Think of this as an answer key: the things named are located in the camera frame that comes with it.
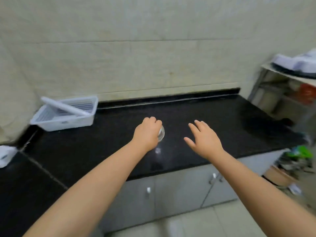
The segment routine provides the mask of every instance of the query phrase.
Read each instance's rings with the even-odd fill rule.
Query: hand
[[[208,160],[220,155],[224,149],[216,133],[205,122],[197,120],[194,122],[196,126],[189,123],[189,127],[194,135],[195,143],[188,137],[184,137],[188,146],[194,152]]]
[[[150,151],[158,144],[158,134],[162,126],[161,120],[155,117],[146,117],[143,122],[136,127],[132,141],[144,146],[146,151]]]

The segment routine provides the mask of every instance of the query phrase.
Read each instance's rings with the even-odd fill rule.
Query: white plastic basket
[[[62,103],[71,105],[89,112],[90,116],[77,116],[63,111],[59,108],[43,105],[30,121],[31,125],[38,125],[45,131],[57,131],[69,128],[89,126],[93,124],[94,115],[98,106],[98,97],[89,96],[59,100]]]

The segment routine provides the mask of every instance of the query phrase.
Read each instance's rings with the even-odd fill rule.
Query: left hand
[[[146,151],[150,151],[158,144],[158,134],[162,126],[161,120],[155,117],[146,117],[135,129],[132,141],[144,146]]]

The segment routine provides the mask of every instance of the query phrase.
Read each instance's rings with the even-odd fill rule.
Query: white cabinet handle
[[[212,178],[209,181],[209,184],[214,184],[215,181],[216,181],[216,174],[213,173]]]

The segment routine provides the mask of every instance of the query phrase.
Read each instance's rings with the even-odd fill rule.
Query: tiled floor
[[[239,200],[132,227],[109,236],[265,237]]]

